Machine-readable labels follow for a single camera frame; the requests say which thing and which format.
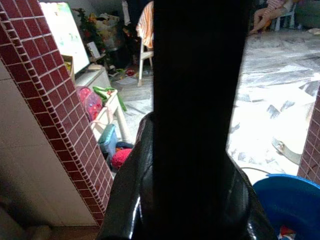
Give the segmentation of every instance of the pink bag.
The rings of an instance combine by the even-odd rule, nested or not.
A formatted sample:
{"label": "pink bag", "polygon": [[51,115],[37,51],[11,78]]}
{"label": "pink bag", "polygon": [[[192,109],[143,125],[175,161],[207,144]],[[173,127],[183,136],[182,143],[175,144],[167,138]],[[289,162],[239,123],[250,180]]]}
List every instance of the pink bag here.
{"label": "pink bag", "polygon": [[103,107],[101,98],[86,86],[77,86],[75,89],[89,121],[95,120]]}

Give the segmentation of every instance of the black leather object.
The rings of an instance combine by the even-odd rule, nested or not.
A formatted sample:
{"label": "black leather object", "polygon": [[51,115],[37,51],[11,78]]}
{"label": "black leather object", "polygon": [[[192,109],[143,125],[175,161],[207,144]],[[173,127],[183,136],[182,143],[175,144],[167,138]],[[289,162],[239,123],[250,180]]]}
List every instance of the black leather object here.
{"label": "black leather object", "polygon": [[[153,194],[152,118],[150,113],[141,120],[136,144],[114,179],[97,240],[157,239],[159,223]],[[224,162],[221,176],[225,179],[222,182],[230,185],[219,188],[220,199],[215,209],[221,212],[217,222],[225,233],[223,239],[276,240],[248,177],[227,155]]]}

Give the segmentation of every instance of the blue bucket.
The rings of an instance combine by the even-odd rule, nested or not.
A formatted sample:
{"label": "blue bucket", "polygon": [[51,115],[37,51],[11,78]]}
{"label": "blue bucket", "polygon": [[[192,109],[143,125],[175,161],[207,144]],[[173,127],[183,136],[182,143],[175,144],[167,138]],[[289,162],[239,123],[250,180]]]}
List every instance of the blue bucket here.
{"label": "blue bucket", "polygon": [[269,174],[253,188],[276,234],[286,226],[296,240],[320,240],[320,186],[299,176]]}

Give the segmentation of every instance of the cardboard box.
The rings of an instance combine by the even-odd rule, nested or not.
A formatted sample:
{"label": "cardboard box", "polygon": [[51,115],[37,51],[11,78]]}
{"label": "cardboard box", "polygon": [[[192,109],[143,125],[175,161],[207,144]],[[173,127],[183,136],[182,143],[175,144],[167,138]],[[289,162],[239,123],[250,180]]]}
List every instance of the cardboard box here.
{"label": "cardboard box", "polygon": [[75,69],[74,69],[74,60],[72,56],[67,56],[67,55],[61,55],[65,64],[65,67],[71,77],[71,80],[74,85],[76,85],[76,80],[75,80]]}

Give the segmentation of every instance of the white tiled wall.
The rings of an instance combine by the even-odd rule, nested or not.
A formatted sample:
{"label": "white tiled wall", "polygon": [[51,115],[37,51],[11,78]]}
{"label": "white tiled wall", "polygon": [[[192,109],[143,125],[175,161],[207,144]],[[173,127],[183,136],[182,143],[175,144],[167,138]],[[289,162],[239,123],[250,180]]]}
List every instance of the white tiled wall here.
{"label": "white tiled wall", "polygon": [[0,62],[0,195],[19,218],[52,226],[95,221]]}

